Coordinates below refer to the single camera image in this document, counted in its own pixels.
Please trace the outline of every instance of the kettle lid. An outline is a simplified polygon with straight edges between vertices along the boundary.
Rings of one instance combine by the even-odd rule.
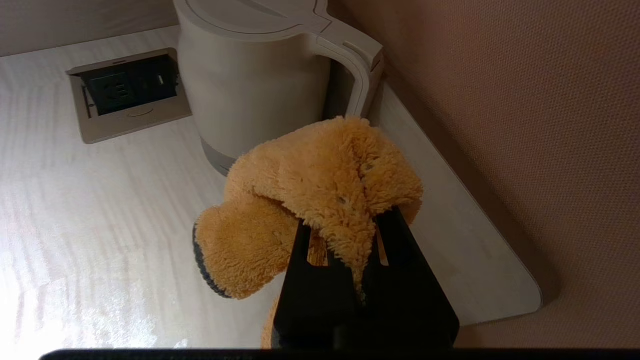
[[[204,22],[239,34],[273,34],[296,27],[319,33],[331,23],[317,15],[317,10],[326,9],[322,0],[186,0],[186,4]]]

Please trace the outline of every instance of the beige wall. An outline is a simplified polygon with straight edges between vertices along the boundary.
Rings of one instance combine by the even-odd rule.
[[[339,1],[560,276],[457,346],[640,347],[640,2]]]
[[[0,56],[177,24],[171,0],[0,0]]]

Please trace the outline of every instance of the wall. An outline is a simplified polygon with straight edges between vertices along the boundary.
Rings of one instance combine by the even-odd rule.
[[[341,1],[560,276],[457,346],[640,347],[640,3]]]
[[[178,24],[171,0],[0,0],[0,56]]]

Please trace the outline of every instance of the kettle handle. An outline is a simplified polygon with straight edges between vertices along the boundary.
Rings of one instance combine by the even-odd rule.
[[[333,19],[312,44],[312,52],[343,64],[355,79],[346,115],[365,117],[383,69],[382,45],[351,26]]]

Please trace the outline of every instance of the fluffy fabric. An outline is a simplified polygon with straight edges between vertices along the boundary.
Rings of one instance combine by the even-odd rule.
[[[194,241],[212,288],[243,299],[287,268],[304,219],[314,230],[310,263],[323,264],[332,249],[360,289],[374,217],[399,206],[410,223],[421,197],[420,179],[393,143],[365,119],[338,117],[240,157],[224,203],[200,215]]]

